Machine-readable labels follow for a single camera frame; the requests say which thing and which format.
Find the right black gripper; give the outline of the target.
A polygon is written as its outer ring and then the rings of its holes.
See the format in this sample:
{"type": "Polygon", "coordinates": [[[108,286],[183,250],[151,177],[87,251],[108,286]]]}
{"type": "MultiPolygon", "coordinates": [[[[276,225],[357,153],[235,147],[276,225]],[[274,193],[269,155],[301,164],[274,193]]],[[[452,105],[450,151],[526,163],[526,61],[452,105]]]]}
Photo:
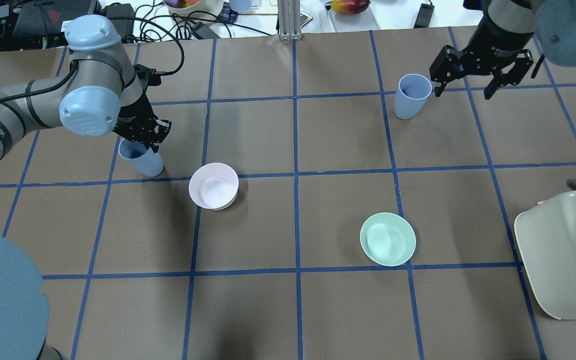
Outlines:
{"type": "Polygon", "coordinates": [[[532,32],[506,30],[485,14],[465,48],[444,46],[430,65],[435,97],[450,82],[468,75],[493,76],[483,91],[485,100],[507,85],[518,85],[534,64],[531,51],[525,48],[532,36],[532,32]]]}

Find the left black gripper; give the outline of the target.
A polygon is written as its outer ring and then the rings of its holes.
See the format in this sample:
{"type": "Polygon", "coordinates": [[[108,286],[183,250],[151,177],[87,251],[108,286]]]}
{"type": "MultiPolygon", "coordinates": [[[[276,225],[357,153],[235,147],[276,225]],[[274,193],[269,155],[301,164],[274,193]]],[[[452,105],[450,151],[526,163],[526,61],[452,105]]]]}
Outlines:
{"type": "Polygon", "coordinates": [[[157,154],[171,129],[172,122],[160,119],[147,94],[142,93],[135,102],[121,107],[112,132],[131,142],[139,142],[157,154]]]}

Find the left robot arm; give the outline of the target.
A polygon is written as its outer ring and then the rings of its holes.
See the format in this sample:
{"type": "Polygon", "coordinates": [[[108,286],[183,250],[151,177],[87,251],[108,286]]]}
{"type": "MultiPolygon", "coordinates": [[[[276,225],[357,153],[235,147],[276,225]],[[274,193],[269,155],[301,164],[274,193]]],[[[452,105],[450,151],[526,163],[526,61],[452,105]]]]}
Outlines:
{"type": "MultiPolygon", "coordinates": [[[[0,86],[0,160],[22,139],[64,126],[79,136],[116,133],[157,153],[172,126],[147,98],[155,71],[129,59],[109,18],[85,14],[67,25],[63,77],[0,86]]],[[[23,249],[0,235],[0,360],[62,360],[46,345],[50,322],[44,280],[23,249]]]]}

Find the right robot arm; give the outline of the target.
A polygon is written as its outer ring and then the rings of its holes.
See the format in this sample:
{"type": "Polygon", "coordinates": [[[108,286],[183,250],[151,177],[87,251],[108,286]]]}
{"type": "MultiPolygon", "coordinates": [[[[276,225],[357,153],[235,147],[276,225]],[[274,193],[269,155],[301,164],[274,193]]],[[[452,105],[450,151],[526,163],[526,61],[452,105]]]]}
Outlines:
{"type": "Polygon", "coordinates": [[[452,81],[491,76],[489,100],[498,89],[534,78],[544,60],[576,68],[576,0],[464,0],[482,12],[467,45],[442,47],[429,68],[439,97],[452,81]]]}

